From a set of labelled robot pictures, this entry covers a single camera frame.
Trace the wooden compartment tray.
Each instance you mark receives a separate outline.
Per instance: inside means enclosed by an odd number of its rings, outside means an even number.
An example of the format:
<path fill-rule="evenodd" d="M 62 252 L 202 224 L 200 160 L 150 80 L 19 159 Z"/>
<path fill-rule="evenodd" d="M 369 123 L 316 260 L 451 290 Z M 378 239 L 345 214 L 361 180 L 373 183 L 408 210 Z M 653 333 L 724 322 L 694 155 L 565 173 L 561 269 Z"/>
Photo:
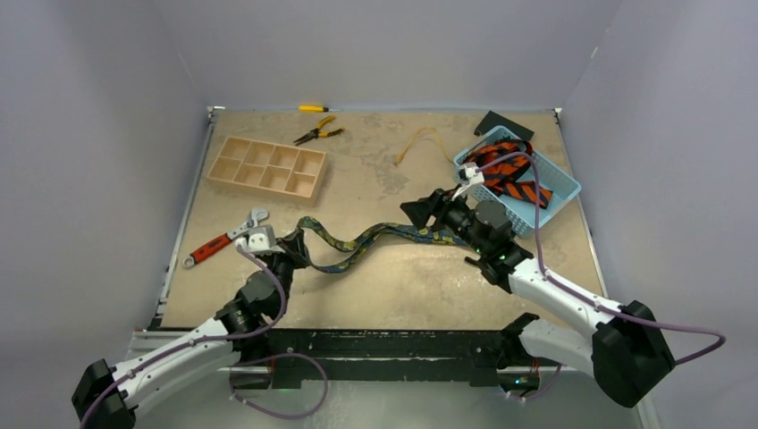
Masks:
<path fill-rule="evenodd" d="M 219 189 L 315 206 L 327 167 L 323 151 L 228 137 L 206 178 Z"/>

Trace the blue floral tie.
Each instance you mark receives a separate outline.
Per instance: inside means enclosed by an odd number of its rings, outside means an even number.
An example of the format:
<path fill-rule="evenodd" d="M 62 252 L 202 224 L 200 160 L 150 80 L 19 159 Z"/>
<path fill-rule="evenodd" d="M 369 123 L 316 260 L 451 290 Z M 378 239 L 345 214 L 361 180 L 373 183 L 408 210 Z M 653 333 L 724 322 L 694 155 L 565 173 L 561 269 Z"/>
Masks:
<path fill-rule="evenodd" d="M 429 228 L 418 229 L 411 224 L 376 223 L 363 230 L 352 240 L 339 240 L 335 238 L 322 223 L 312 216 L 301 217 L 296 224 L 295 230 L 298 228 L 303 231 L 312 231 L 329 247 L 349 255 L 345 259 L 331 265 L 318 265 L 312 260 L 309 250 L 307 249 L 308 267 L 311 267 L 318 272 L 328 274 L 348 272 L 348 270 L 361 261 L 367 251 L 383 235 L 396 236 L 406 241 L 422 245 L 467 247 L 467 244 L 463 240 L 450 232 L 431 231 Z M 282 238 L 277 240 L 279 247 L 282 244 Z"/>

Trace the light blue plastic basket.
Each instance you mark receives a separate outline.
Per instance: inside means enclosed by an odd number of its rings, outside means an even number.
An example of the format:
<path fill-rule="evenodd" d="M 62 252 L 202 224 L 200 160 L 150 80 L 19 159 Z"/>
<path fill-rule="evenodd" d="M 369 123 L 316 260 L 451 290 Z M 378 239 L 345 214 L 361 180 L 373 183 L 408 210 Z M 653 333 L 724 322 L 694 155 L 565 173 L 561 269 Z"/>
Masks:
<path fill-rule="evenodd" d="M 475 145 L 467 147 L 453 157 L 454 169 L 464 164 L 466 158 L 476 149 L 491 146 L 503 139 L 522 143 L 522 140 L 511 130 L 504 126 L 495 126 L 486 132 Z M 552 192 L 552 198 L 548 206 L 540 209 L 539 227 L 542 228 L 568 202 L 578 195 L 581 185 L 543 154 L 535 152 L 533 158 L 537 165 L 540 185 Z M 527 238 L 533 233 L 535 227 L 535 208 L 533 204 L 507 195 L 497 196 L 492 190 L 484 187 L 473 190 L 472 194 L 473 198 L 477 201 L 492 200 L 502 204 L 506 208 L 506 213 L 512 223 L 512 230 L 520 238 Z"/>

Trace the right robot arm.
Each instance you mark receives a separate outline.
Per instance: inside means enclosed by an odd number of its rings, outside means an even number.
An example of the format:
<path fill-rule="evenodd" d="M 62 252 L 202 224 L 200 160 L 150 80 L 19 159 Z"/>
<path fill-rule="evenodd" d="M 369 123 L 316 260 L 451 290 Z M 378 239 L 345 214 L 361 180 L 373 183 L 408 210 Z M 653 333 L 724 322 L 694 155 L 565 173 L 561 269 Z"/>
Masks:
<path fill-rule="evenodd" d="M 544 358 L 591 376 L 615 403 L 632 408 L 675 367 L 675 359 L 653 312 L 634 301 L 622 305 L 593 294 L 543 269 L 514 240 L 504 206 L 437 189 L 400 206 L 411 223 L 450 232 L 477 254 L 467 262 L 491 284 L 549 311 L 564 322 L 552 324 L 524 313 L 501 332 L 499 367 Z"/>

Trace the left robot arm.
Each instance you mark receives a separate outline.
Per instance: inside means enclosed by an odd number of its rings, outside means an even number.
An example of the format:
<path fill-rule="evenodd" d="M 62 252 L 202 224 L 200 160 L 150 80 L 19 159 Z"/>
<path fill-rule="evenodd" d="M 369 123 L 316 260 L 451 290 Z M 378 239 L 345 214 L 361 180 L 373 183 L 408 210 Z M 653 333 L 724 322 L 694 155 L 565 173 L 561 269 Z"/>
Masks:
<path fill-rule="evenodd" d="M 251 241 L 237 248 L 259 269 L 214 316 L 140 357 L 113 365 L 100 359 L 85 369 L 72 394 L 81 428 L 132 428 L 138 408 L 192 376 L 264 359 L 264 335 L 286 312 L 295 271 L 308 266 L 304 232 L 296 229 L 268 248 Z"/>

